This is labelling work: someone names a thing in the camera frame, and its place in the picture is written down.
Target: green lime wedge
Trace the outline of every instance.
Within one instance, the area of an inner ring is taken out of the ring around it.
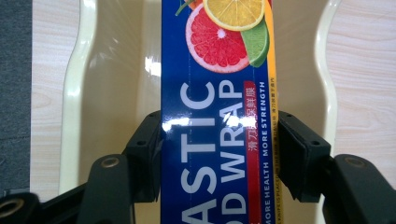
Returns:
[[[242,31],[241,34],[250,65],[253,67],[262,66],[270,48],[270,35],[265,19],[262,19],[255,27]]]

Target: light wood surface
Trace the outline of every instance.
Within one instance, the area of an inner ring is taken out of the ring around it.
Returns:
[[[78,0],[33,2],[31,191],[57,195],[62,99]],[[344,0],[328,36],[338,98],[335,154],[362,156],[396,187],[396,1]]]

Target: yellow stripe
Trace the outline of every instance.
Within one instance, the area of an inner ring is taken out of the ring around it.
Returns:
[[[268,0],[265,0],[265,21],[267,23],[268,31],[270,34],[270,48],[267,55],[268,60],[268,82],[270,89],[270,105],[271,105],[271,131],[273,136],[273,160],[274,160],[274,171],[276,173],[274,180],[275,188],[275,201],[276,201],[276,224],[283,222],[283,211],[282,211],[282,188],[281,181],[277,174],[279,173],[279,153],[278,153],[278,141],[277,141],[277,89],[276,89],[276,62],[275,62],[275,45],[274,45],[274,20],[271,6]]]

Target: gray carpet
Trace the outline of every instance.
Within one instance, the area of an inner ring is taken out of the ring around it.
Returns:
[[[32,1],[0,1],[0,197],[28,190]]]

